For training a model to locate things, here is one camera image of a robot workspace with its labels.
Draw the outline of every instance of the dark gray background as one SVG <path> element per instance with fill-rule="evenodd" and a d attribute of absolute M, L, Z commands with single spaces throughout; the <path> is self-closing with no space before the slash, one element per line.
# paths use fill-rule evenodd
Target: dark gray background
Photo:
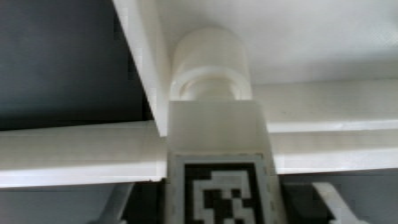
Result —
<path fill-rule="evenodd" d="M 111 0 L 0 1 L 0 130 L 148 119 Z"/>

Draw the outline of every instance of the white panel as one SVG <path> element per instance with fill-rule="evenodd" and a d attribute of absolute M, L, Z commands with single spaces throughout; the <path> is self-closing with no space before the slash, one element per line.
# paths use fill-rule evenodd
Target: white panel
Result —
<path fill-rule="evenodd" d="M 398 168 L 398 130 L 271 135 L 278 173 Z"/>
<path fill-rule="evenodd" d="M 398 129 L 398 79 L 257 85 L 269 131 Z"/>
<path fill-rule="evenodd" d="M 170 81 L 164 79 L 164 75 L 170 73 L 170 57 L 182 38 L 200 28 L 219 26 L 239 35 L 248 47 L 251 79 L 257 85 L 398 78 L 397 0 L 114 1 L 123 21 L 130 23 L 129 27 L 125 26 L 125 32 L 136 58 L 139 59 L 141 77 L 150 93 L 162 135 L 166 135 L 168 127 L 170 97 L 166 87 Z M 340 111 L 333 107 L 331 109 L 326 108 L 326 110 L 329 109 L 326 113 L 321 113 L 321 107 L 324 107 L 326 103 L 313 99 L 319 96 L 310 94 L 312 91 L 301 90 L 301 94 L 294 98 L 301 97 L 305 100 L 319 124 L 308 123 L 306 116 L 301 115 L 308 110 L 303 110 L 297 106 L 289 109 L 299 110 L 287 111 L 287 114 L 297 116 L 297 121 L 303 124 L 310 124 L 308 129 L 312 131 L 317 129 L 340 129 L 342 127 L 344 129 L 374 129 L 381 125 L 388 126 L 390 124 L 381 124 L 385 122 L 381 119 L 390 121 L 390 116 L 383 117 L 386 111 L 379 113 L 374 112 L 374 109 L 363 112 L 365 101 L 369 105 L 374 105 L 374 102 L 369 103 L 374 98 L 369 100 L 361 94 L 372 96 L 374 93 L 365 93 L 365 89 L 361 89 L 361 94 L 356 94 L 347 89 L 342 94 L 337 94 L 331 88 L 329 93 L 322 93 L 322 91 L 315 91 L 315 93 L 347 97 L 344 96 L 345 93 L 349 97 L 358 97 L 351 100 L 358 100 L 360 105 L 356 103 L 345 104 L 349 99 L 333 100 L 349 109 L 342 107 Z M 381 99 L 379 96 L 395 92 L 392 88 L 388 88 L 386 93 L 376 95 L 377 99 Z M 262 93 L 258 93 L 258 96 L 262 96 L 258 100 L 264 100 L 264 102 L 276 102 Z M 267 113 L 273 114 L 269 116 L 273 131 L 303 130 L 301 125 L 297 127 L 297 125 L 287 124 L 282 127 L 282 122 L 280 124 L 274 123 L 274 113 L 269 109 Z M 285 117 L 276 115 L 276 118 L 282 118 L 285 122 L 289 115 Z"/>
<path fill-rule="evenodd" d="M 0 187 L 159 180 L 166 153 L 154 122 L 0 132 Z"/>
<path fill-rule="evenodd" d="M 250 50 L 253 83 L 398 77 L 397 0 L 159 0 L 171 51 L 221 26 Z"/>
<path fill-rule="evenodd" d="M 114 4 L 161 135 L 164 136 L 168 127 L 171 61 L 157 4 L 155 0 L 114 0 Z"/>

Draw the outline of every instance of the black surface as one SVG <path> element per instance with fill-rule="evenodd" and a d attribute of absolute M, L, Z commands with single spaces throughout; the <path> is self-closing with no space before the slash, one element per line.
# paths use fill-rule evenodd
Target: black surface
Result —
<path fill-rule="evenodd" d="M 123 219 L 129 223 L 162 224 L 164 206 L 166 181 L 136 183 L 123 212 Z"/>
<path fill-rule="evenodd" d="M 282 183 L 333 183 L 360 219 L 398 223 L 398 169 L 282 176 Z"/>
<path fill-rule="evenodd" d="M 329 224 L 335 216 L 312 184 L 285 184 L 283 200 L 290 224 Z"/>
<path fill-rule="evenodd" d="M 0 1 L 0 130 L 146 120 L 111 0 Z"/>

